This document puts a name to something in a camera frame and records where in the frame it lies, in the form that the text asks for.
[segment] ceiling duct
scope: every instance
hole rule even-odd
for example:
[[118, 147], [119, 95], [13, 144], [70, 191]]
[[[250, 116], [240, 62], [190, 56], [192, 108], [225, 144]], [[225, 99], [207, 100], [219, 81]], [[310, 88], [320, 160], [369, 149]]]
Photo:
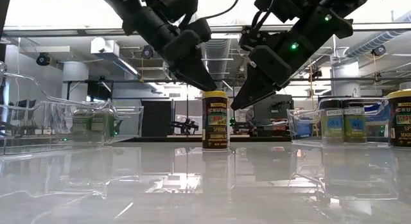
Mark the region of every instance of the ceiling duct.
[[[95, 38], [91, 41], [91, 54], [112, 62], [119, 69], [133, 76], [135, 80], [140, 80], [141, 74], [120, 54], [120, 48], [114, 40], [105, 40], [101, 37]], [[161, 90], [161, 87], [155, 83], [138, 84], [140, 84], [139, 87], [143, 86], [143, 88], [151, 89], [154, 92]]]
[[[400, 22], [411, 22], [411, 11], [407, 12], [400, 18], [393, 21], [393, 23], [400, 23]], [[395, 39], [396, 37], [406, 33], [407, 30], [398, 30], [398, 31], [383, 31], [372, 35], [371, 37], [367, 38], [365, 41], [354, 45], [347, 49], [344, 53], [345, 57], [348, 58], [355, 58], [358, 56], [362, 56], [366, 53], [371, 52], [371, 50], [380, 47], [381, 45], [387, 43], [390, 40]]]
[[[224, 79], [229, 57], [231, 39], [211, 39], [203, 43], [205, 49], [205, 66], [214, 80]], [[216, 82], [217, 88], [222, 89], [223, 83]]]

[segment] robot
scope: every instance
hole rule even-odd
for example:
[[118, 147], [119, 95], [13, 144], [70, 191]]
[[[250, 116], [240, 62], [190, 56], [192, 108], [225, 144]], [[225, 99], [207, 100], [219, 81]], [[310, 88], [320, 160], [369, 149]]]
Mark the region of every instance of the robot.
[[[207, 19], [190, 23], [198, 0], [105, 0], [123, 20], [127, 35], [138, 32], [170, 66], [176, 79], [200, 90], [216, 84], [201, 61], [200, 44], [211, 39]], [[239, 44], [250, 51], [247, 79], [231, 104], [237, 110], [275, 94], [332, 35], [343, 39], [353, 34], [353, 20], [344, 19], [367, 0], [256, 0], [259, 9], [250, 26], [244, 26]], [[273, 13], [281, 22], [299, 18], [285, 32], [261, 31]], [[174, 22], [181, 20], [178, 26]]]

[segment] ceiling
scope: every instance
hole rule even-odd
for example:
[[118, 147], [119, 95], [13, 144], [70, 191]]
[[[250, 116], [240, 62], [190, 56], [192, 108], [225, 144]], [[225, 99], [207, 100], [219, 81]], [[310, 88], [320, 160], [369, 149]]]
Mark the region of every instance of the ceiling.
[[[346, 39], [335, 39], [335, 45], [333, 39], [328, 40], [321, 49], [317, 51], [317, 54], [312, 56], [312, 60], [318, 58], [324, 53], [332, 53], [334, 46], [338, 49], [338, 54], [342, 55], [342, 52], [346, 47], [351, 47], [362, 40], [370, 37], [374, 32], [355, 32], [352, 37]], [[97, 57], [91, 54], [91, 40], [95, 37], [33, 37], [33, 38], [22, 38], [20, 47], [21, 52], [24, 52], [26, 47], [32, 46], [43, 46], [43, 47], [56, 47], [56, 46], [69, 46], [70, 49], [68, 52], [63, 53], [50, 53], [54, 60], [60, 62], [65, 61], [83, 61], [88, 62], [91, 67], [90, 74], [93, 76], [104, 75], [106, 78], [113, 79], [122, 79], [124, 78], [124, 73], [118, 69], [114, 64], [106, 60], [98, 60]], [[132, 66], [139, 70], [143, 70], [143, 78], [147, 79], [166, 79], [163, 71], [153, 70], [153, 67], [158, 67], [159, 70], [163, 66], [162, 59], [159, 56], [154, 56], [152, 60], [143, 60], [141, 58], [141, 49], [147, 43], [140, 36], [111, 36], [104, 37], [106, 40], [115, 40], [120, 48], [121, 54], [130, 62]], [[411, 65], [407, 69], [402, 68], [400, 72], [390, 71], [395, 69], [398, 66], [405, 65], [411, 62], [411, 45], [410, 40], [411, 33], [407, 32], [402, 36], [391, 40], [386, 43], [387, 54], [383, 57], [375, 60], [372, 59], [371, 55], [361, 56], [359, 58], [360, 63], [360, 75], [366, 77], [373, 77], [375, 72], [381, 72], [382, 77], [398, 77], [399, 79], [404, 76], [411, 75]], [[18, 45], [17, 39], [13, 40], [15, 44]], [[240, 86], [242, 84], [241, 80], [238, 80], [236, 83], [233, 82], [233, 79], [241, 78], [246, 71], [243, 70], [245, 64], [247, 63], [246, 52], [240, 51], [238, 47], [238, 42], [236, 39], [231, 40], [231, 49], [229, 53], [229, 60], [226, 68], [224, 77], [230, 82], [231, 85]], [[323, 63], [321, 67], [330, 67], [330, 62]], [[379, 84], [390, 84], [394, 85], [399, 81], [391, 82], [379, 82]]]

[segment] metal beam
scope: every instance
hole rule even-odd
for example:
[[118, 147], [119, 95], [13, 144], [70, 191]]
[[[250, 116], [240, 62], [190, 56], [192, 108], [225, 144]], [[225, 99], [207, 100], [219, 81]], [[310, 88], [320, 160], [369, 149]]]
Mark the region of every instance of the metal beam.
[[69, 91], [69, 93], [71, 93], [73, 90], [76, 89], [76, 87], [80, 84], [80, 82], [77, 82]]
[[[409, 81], [411, 82], [411, 77], [406, 77], [406, 78], [395, 78], [395, 77], [380, 77], [378, 78], [379, 80], [403, 80], [403, 81]], [[214, 80], [215, 82], [221, 82], [223, 80], [227, 79], [219, 79], [219, 80]], [[375, 78], [320, 78], [316, 79], [315, 82], [321, 82], [321, 81], [374, 81]], [[89, 83], [90, 80], [72, 80], [72, 81], [63, 81], [63, 83]], [[100, 80], [96, 82], [113, 82], [112, 80]], [[114, 83], [180, 83], [181, 81], [179, 80], [114, 80]], [[294, 78], [290, 79], [290, 82], [308, 82], [307, 78]]]
[[6, 24], [6, 17], [10, 0], [0, 0], [0, 37], [3, 36], [3, 28]]
[[[293, 25], [269, 25], [263, 26], [261, 31], [268, 32], [280, 32], [288, 31]], [[243, 26], [212, 26], [211, 31], [213, 33], [241, 33]], [[359, 23], [353, 24], [354, 31], [411, 31], [411, 23]], [[40, 29], [40, 28], [26, 28], [15, 29], [6, 28], [4, 34], [8, 37], [95, 37], [95, 36], [125, 36], [124, 31], [121, 28], [114, 29]]]

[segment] transparent container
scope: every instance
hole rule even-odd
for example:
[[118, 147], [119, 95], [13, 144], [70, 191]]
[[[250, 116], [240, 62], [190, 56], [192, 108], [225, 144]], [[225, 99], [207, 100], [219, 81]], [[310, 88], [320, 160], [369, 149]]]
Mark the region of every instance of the transparent container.
[[143, 125], [143, 106], [113, 106], [114, 136], [105, 144], [141, 137]]
[[[5, 69], [0, 62], [4, 101], [0, 105], [0, 155], [101, 146], [141, 136], [142, 107], [56, 98], [35, 78]], [[45, 87], [49, 92], [55, 90]], [[79, 135], [82, 125], [89, 128], [84, 137]]]
[[365, 105], [360, 99], [346, 99], [343, 102], [344, 141], [348, 143], [367, 142]]
[[321, 127], [323, 144], [342, 144], [344, 142], [344, 113], [339, 100], [321, 103]]
[[[342, 104], [349, 101], [350, 104], [359, 104], [363, 111], [360, 120], [363, 123], [358, 124], [352, 121], [352, 117], [346, 117], [344, 114], [344, 142], [338, 143], [333, 138], [333, 143], [327, 140], [327, 128], [324, 126], [327, 109], [324, 103], [332, 100], [339, 100]], [[333, 98], [323, 99], [320, 101], [316, 110], [288, 110], [288, 121], [290, 124], [290, 134], [294, 144], [300, 144], [311, 147], [322, 148], [389, 148], [388, 145], [388, 123], [389, 123], [389, 106], [385, 98]], [[346, 141], [345, 122], [351, 122], [354, 127], [365, 134], [366, 141]]]
[[0, 82], [3, 90], [0, 126], [0, 154], [20, 154], [36, 151], [77, 148], [56, 136], [53, 126], [53, 103], [75, 103], [44, 92], [31, 76], [6, 73], [0, 62]]
[[301, 157], [292, 179], [313, 184], [321, 203], [331, 198], [340, 205], [349, 200], [397, 200], [398, 163], [391, 149], [309, 148], [293, 145]]

